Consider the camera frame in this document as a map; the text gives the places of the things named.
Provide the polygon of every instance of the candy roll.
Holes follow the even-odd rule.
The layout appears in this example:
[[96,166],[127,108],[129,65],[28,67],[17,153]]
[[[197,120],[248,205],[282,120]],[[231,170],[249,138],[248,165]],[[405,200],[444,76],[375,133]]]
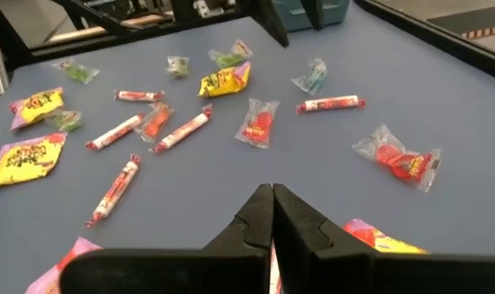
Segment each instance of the candy roll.
[[297,106],[297,114],[301,114],[305,111],[326,110],[326,109],[341,109],[349,107],[361,107],[365,106],[365,100],[359,99],[358,96],[341,96],[323,98],[317,100],[308,100]]
[[140,157],[136,154],[132,154],[130,161],[120,172],[117,179],[114,181],[114,184],[111,185],[111,188],[109,188],[108,192],[93,212],[91,220],[86,222],[86,227],[89,228],[101,219],[109,216],[111,211],[115,208],[115,205],[123,199],[124,191],[132,181],[136,171],[139,170],[139,164]]
[[137,127],[142,122],[143,118],[144,114],[138,113],[136,116],[129,118],[126,122],[121,123],[113,130],[107,131],[104,135],[96,138],[95,140],[87,142],[86,148],[95,151],[103,149],[107,145],[112,144],[122,136],[126,135],[134,127]]
[[126,101],[157,102],[164,96],[164,91],[157,93],[142,91],[115,91],[114,99]]
[[187,122],[182,127],[176,129],[173,133],[166,136],[160,141],[155,147],[151,148],[149,151],[155,152],[156,154],[161,153],[166,149],[170,149],[173,145],[186,138],[189,134],[199,129],[201,126],[209,121],[212,116],[212,105],[207,105],[203,108],[203,112]]

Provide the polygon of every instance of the candy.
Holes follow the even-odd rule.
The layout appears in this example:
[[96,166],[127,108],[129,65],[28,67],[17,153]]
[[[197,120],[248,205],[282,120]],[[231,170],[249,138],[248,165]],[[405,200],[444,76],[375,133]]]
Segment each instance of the candy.
[[157,103],[154,111],[145,119],[143,126],[138,130],[143,141],[153,143],[165,122],[172,116],[173,109],[164,103]]
[[326,64],[320,58],[315,58],[311,61],[309,67],[310,72],[307,75],[292,78],[291,82],[302,89],[302,91],[314,95],[320,88],[320,85],[322,85],[326,74],[328,74],[328,70],[326,69]]
[[353,149],[365,158],[391,169],[393,174],[428,192],[436,177],[441,149],[429,153],[406,150],[386,125],[379,126],[373,134],[353,145]]
[[340,109],[357,106],[363,108],[365,106],[365,100],[361,100],[355,95],[323,98],[318,100],[308,100],[298,105],[297,114],[301,114],[305,111]]
[[249,98],[249,110],[235,138],[255,147],[268,149],[274,114],[278,107],[278,101],[262,102]]
[[201,114],[187,122],[182,127],[177,128],[173,133],[161,140],[155,147],[149,149],[151,152],[159,154],[164,150],[170,149],[180,140],[186,138],[189,134],[203,126],[212,116],[212,105],[206,105]]
[[344,225],[344,230],[379,252],[418,254],[429,253],[423,249],[414,247],[413,245],[388,237],[379,229],[360,219],[348,221],[346,225]]
[[73,131],[82,126],[82,114],[79,111],[56,110],[46,116],[46,121],[59,131]]
[[251,63],[239,67],[221,69],[202,79],[199,96],[213,97],[242,91],[248,84]]
[[132,154],[130,161],[126,164],[123,170],[118,175],[114,184],[111,185],[106,195],[102,198],[99,205],[93,212],[93,217],[90,221],[86,222],[86,227],[91,227],[100,220],[109,216],[111,211],[115,208],[115,205],[123,200],[123,194],[127,186],[139,170],[140,158],[136,154]]
[[15,130],[44,119],[46,114],[58,109],[64,104],[62,88],[42,91],[31,95],[24,100],[18,100],[9,105],[10,111],[15,114],[11,129]]
[[68,254],[66,254],[57,265],[54,265],[35,282],[31,283],[28,289],[26,289],[25,294],[59,294],[60,273],[67,264],[77,256],[98,249],[100,249],[100,246],[91,243],[85,238],[78,237]]
[[126,101],[156,102],[164,96],[164,91],[157,93],[139,91],[115,91],[114,99]]
[[210,50],[208,55],[221,69],[236,65],[253,55],[251,49],[249,49],[242,40],[237,40],[234,43],[231,47],[231,52],[232,53],[220,53],[215,50]]
[[4,145],[0,151],[0,185],[47,175],[59,159],[66,136],[66,133],[55,133]]
[[96,138],[93,141],[86,143],[86,148],[91,150],[101,150],[107,145],[112,144],[122,136],[126,135],[133,128],[137,127],[144,118],[143,113],[138,113],[136,116],[129,118],[126,122],[123,122],[116,126],[113,130],[107,131],[104,135]]
[[190,59],[187,57],[168,56],[166,71],[177,78],[185,77],[190,72]]
[[100,73],[100,70],[98,69],[90,69],[85,66],[75,64],[73,58],[56,63],[53,67],[64,71],[68,77],[83,84],[88,84],[97,74]]

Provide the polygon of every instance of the pink candy wrapper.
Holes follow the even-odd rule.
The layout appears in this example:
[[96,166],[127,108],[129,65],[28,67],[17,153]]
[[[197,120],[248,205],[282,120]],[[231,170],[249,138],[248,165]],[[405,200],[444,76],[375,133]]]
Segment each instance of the pink candy wrapper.
[[77,242],[75,242],[74,247],[71,248],[68,254],[57,265],[54,265],[29,285],[25,294],[60,294],[59,277],[65,266],[75,257],[97,249],[100,249],[100,246],[91,243],[85,238],[78,237]]

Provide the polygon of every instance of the red and white wrapper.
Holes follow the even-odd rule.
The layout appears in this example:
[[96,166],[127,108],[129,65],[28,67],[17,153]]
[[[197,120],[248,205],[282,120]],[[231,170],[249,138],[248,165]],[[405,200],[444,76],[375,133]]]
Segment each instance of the red and white wrapper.
[[317,100],[308,100],[297,106],[297,114],[301,114],[305,111],[316,111],[326,109],[340,109],[348,107],[361,107],[365,106],[365,100],[359,99],[358,96],[340,96],[323,98]]
[[131,157],[132,158],[130,161],[126,164],[117,179],[114,181],[114,184],[111,185],[111,188],[109,188],[97,208],[95,208],[92,219],[86,222],[86,227],[89,228],[98,221],[108,217],[111,211],[115,208],[115,205],[119,201],[123,200],[124,191],[132,181],[136,171],[139,170],[140,157],[136,154],[132,154]]
[[157,102],[164,96],[164,91],[157,93],[141,91],[115,91],[116,100]]
[[212,105],[209,104],[203,108],[203,112],[187,122],[182,127],[177,128],[173,133],[162,139],[155,147],[149,151],[156,154],[161,153],[166,149],[170,149],[173,145],[186,138],[189,134],[199,129],[201,126],[209,121],[212,116]]
[[282,293],[282,282],[280,280],[279,261],[274,249],[274,243],[271,243],[271,271],[270,271],[270,294]]
[[91,150],[101,150],[107,145],[112,144],[122,136],[126,135],[129,131],[140,125],[144,118],[143,113],[139,113],[136,116],[129,118],[126,122],[119,124],[111,131],[107,131],[104,135],[94,139],[93,141],[86,143],[86,148]]

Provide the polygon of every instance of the table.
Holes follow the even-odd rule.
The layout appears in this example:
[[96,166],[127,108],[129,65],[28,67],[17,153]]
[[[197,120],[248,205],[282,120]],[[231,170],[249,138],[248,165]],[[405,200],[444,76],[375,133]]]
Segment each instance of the table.
[[[9,132],[9,102],[56,86],[85,125],[69,134],[60,161],[41,180],[0,188],[0,293],[21,293],[82,235],[102,247],[202,247],[231,221],[260,183],[284,183],[333,222],[359,217],[392,237],[432,252],[495,254],[495,79],[353,5],[346,22],[290,34],[282,48],[250,19],[75,56],[101,70],[87,86],[51,67],[16,70],[0,98],[0,147],[52,132],[44,124]],[[135,134],[92,152],[85,142],[147,105],[113,100],[113,90],[164,90],[172,131],[209,101],[200,78],[216,69],[207,50],[241,38],[254,52],[245,91],[209,100],[208,125],[160,156]],[[191,74],[175,80],[166,57],[189,56]],[[359,95],[367,108],[297,116],[310,97],[290,78],[322,58],[328,76],[315,97]],[[234,138],[248,97],[279,100],[271,147]],[[396,180],[351,145],[380,124],[410,149],[442,148],[428,194]],[[130,153],[143,158],[127,197],[91,229],[83,222]]]

